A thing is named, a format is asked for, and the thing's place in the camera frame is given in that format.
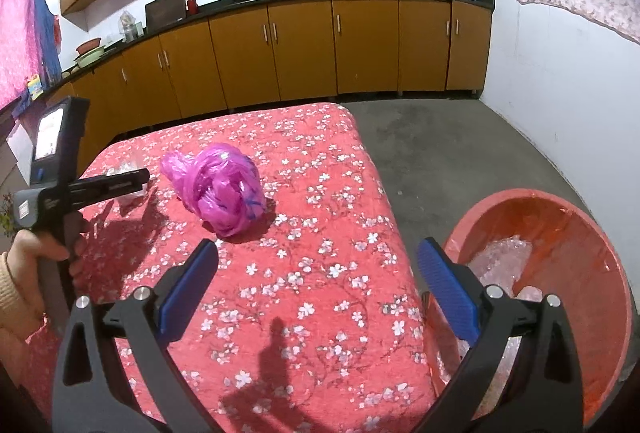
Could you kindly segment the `person left hand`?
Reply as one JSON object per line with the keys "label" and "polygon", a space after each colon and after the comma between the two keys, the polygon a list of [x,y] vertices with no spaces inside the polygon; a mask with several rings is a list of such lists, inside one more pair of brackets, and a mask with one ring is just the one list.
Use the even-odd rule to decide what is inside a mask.
{"label": "person left hand", "polygon": [[40,260],[60,263],[70,252],[47,231],[19,231],[8,252],[1,254],[1,328],[25,340],[40,328],[44,302],[40,290]]}

